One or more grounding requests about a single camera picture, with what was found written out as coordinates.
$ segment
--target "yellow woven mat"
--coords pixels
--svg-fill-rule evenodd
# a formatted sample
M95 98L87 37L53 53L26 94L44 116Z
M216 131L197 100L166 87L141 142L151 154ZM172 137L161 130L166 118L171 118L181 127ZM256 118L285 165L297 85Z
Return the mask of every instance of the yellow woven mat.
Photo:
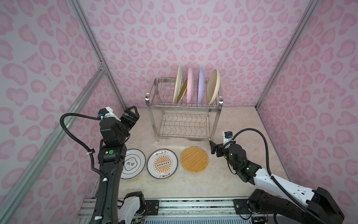
M192 173L199 173L208 166L209 157L203 149L192 146L184 150L181 161L184 169Z

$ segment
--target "dish rack leg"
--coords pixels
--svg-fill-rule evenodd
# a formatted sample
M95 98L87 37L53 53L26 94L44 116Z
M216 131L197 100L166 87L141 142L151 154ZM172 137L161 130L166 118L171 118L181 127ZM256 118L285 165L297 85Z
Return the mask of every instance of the dish rack leg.
M149 106L147 105L147 108L148 108L150 121L152 122L155 140L157 142L159 142L158 132L157 132L157 129L156 129L156 126L155 126L155 121L154 121L152 109L151 109L150 105Z
M216 112L216 115L215 115L214 125L213 125L213 129L211 131L209 140L212 140L215 135L216 127L218 126L218 123L219 123L221 109L222 109L222 105L219 104L218 111Z

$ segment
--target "wire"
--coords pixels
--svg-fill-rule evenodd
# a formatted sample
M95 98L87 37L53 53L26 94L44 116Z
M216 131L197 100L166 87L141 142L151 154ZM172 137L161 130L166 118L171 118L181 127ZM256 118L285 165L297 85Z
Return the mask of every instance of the wire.
M128 139L131 137L131 133L129 133L128 138L124 141L124 143L126 143L126 141L128 141Z
M88 119L92 119L92 120L101 120L101 118L98 118L98 117L91 117L91 116L86 116L86 115L83 115L83 114L76 114L76 113L66 113L66 114L63 114L61 117L60 117L60 125L61 125L61 128L64 130L64 132L70 137L72 138L75 142L77 142L78 144L82 145L86 150L87 152L91 152L89 154L89 158L91 160L91 170L96 172L97 174L99 174L99 176L101 177L101 179L103 180L104 178L106 178L106 175L99 169L95 168L95 160L93 158L93 153L94 153L94 150L90 149L84 142L82 142L81 140L79 140L78 138L76 138L66 127L65 123L64 123L64 119L65 117L67 116L78 116L78 117L82 117L82 118L88 118ZM102 181L102 184L103 184L103 194L102 194L102 201L101 201L101 204L100 204L100 208L98 210L98 216L103 216L103 212L104 212L104 209L105 209L105 204L106 204L106 197L107 197L107 190L108 190L108 181ZM97 224L101 224L102 220L99 219L96 221Z
M275 224L278 224L278 223L277 223L276 216L277 216L277 213L274 213L274 221L275 221Z
M227 166L229 167L229 170L230 170L230 172L232 173L232 174L237 174L237 171L235 171L235 173L233 173L232 171L231 171L231 168L230 168L230 165L229 165L229 161L227 161Z
M289 197L289 199L291 199L291 201L293 201L300 209L302 209L304 212L310 214L314 219L316 219L318 222L322 223L322 224L326 224L325 221L323 221L321 218L319 218L317 215L315 215L313 212L311 212L310 210L308 210L306 207L304 207L301 203L299 203L298 200L296 200L290 193L288 193L284 187L281 186L281 184L276 180L276 178L272 175L271 171L270 171L270 164L269 164L269 147L267 146L267 141L266 141L266 138L265 136L257 129L254 129L254 128L245 128L245 129L242 129L241 131L239 131L238 133L236 133L234 135L234 137L232 138L232 140L234 140L239 134L241 134L242 132L244 131L255 131L257 132L258 134L261 135L262 139L263 139L263 142L265 143L265 151L266 151L266 168L267 168L267 172L268 174L271 176L271 179L274 181L274 183L278 186L279 189L281 189L281 191L283 193L285 193L287 195L287 197Z
M145 216L148 214L149 210L148 206L145 207L145 210L146 212L144 213L144 215L141 218L136 218L135 221L141 221L143 218L145 219Z
M266 212L266 215L267 215L266 222L268 222L268 221L269 221L269 219L268 219L268 218L269 218L269 217L268 217L269 214L267 213L267 211L265 211L265 212Z
M241 214L240 214L240 209L241 208L243 208L244 206L242 206L242 207L239 207L239 210L238 210L238 213L239 213L239 216L243 219L243 220L249 220L250 218L251 218L251 216L252 216L252 211L251 211L251 213L250 213L250 216L248 217L248 218L243 218L242 216L241 216Z
M120 202L120 203L122 203L122 205L123 205L123 201L122 201L122 200L117 199L117 201Z

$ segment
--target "cream plate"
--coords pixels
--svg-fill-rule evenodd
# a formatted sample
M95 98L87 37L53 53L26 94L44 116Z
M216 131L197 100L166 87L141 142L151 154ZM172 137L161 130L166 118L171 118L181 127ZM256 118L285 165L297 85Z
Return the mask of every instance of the cream plate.
M160 149L149 157L147 162L148 173L157 179L165 179L174 174L178 167L178 158L169 149Z
M208 82L208 87L206 90L206 100L208 101L208 105L212 104L218 95L220 88L220 73L217 69L214 69L210 75L210 79Z
M174 94L173 94L173 104L176 102L176 99L179 95L180 91L180 84L182 83L182 68L180 67L180 64L178 64L178 74L176 75L176 81L175 81L175 88L174 88Z
M130 179L137 176L144 168L145 155L137 149L129 149L124 159L121 179Z

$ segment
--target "white plate with chinese characters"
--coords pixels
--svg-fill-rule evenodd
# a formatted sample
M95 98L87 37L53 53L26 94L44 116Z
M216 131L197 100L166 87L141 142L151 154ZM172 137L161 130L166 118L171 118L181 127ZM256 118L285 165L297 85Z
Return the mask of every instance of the white plate with chinese characters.
M169 149L160 149L150 155L147 162L148 173L157 179L165 179L174 174L178 167L178 158Z
M130 179L137 176L145 166L145 155L138 149L129 149L124 158L121 179Z

